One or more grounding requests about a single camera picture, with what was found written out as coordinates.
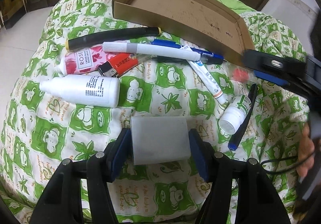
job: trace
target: cardboard box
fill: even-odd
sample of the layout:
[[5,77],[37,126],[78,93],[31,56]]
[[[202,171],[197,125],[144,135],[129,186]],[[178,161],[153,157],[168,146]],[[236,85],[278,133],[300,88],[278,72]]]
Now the cardboard box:
[[113,0],[114,18],[158,26],[242,66],[254,44],[244,20],[217,0]]

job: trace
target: tile floor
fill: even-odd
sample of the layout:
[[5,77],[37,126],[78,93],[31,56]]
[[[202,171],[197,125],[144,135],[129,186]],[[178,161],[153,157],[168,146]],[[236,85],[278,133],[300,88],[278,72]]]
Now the tile floor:
[[0,131],[10,93],[30,58],[38,48],[38,41],[52,7],[25,14],[12,28],[0,31]]

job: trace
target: person's hand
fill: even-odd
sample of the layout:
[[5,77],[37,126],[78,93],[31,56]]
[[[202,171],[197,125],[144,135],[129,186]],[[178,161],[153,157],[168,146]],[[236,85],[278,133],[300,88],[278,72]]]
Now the person's hand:
[[[310,128],[309,128],[309,125],[306,123],[303,127],[302,138],[299,144],[299,150],[298,150],[299,161],[303,161],[309,155],[311,155],[312,152],[314,152],[314,143],[309,138],[309,134],[310,134]],[[297,167],[297,172],[299,176],[304,178],[307,175],[308,170],[312,168],[313,164],[314,164],[314,157],[311,156],[302,165]]]

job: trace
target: white pill bottle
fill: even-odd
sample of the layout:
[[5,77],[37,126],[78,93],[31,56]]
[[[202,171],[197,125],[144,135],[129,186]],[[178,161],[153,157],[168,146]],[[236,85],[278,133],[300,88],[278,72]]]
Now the white pill bottle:
[[39,88],[70,103],[115,108],[119,100],[120,80],[114,77],[67,75],[42,81]]
[[219,127],[228,134],[235,134],[251,108],[251,100],[245,95],[234,97],[219,119]]

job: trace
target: bedsheet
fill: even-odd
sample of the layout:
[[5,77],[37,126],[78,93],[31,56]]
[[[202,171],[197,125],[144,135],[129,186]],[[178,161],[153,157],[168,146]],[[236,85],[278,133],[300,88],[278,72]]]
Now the bedsheet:
[[[300,41],[281,21],[255,12],[238,0],[219,1],[244,18],[256,50],[304,60]],[[21,223],[29,222],[62,159],[88,159],[104,150],[123,127],[129,127],[131,116],[185,116],[189,128],[196,128],[215,151],[238,160],[254,157],[263,161],[296,154],[307,120],[307,102],[264,80],[258,81],[256,105],[236,152],[229,151],[230,136],[218,127],[226,105],[212,97],[188,64],[147,61],[138,65],[121,77],[119,104],[113,109],[68,103],[39,90],[42,80],[62,76],[57,64],[66,53],[66,38],[137,26],[115,20],[111,0],[61,0],[50,12],[40,45],[10,95],[1,131],[0,195]],[[195,46],[166,32],[158,38]],[[227,77],[225,64],[207,65],[207,69],[229,100],[248,93],[249,85]],[[270,163],[266,168],[281,169],[292,163]],[[296,172],[271,179],[292,220]],[[192,223],[211,184],[198,175],[192,158],[142,166],[133,166],[128,158],[120,176],[108,187],[119,222]],[[81,195],[84,217],[90,221],[86,181],[82,181]],[[234,223],[237,195],[235,189],[228,223]]]

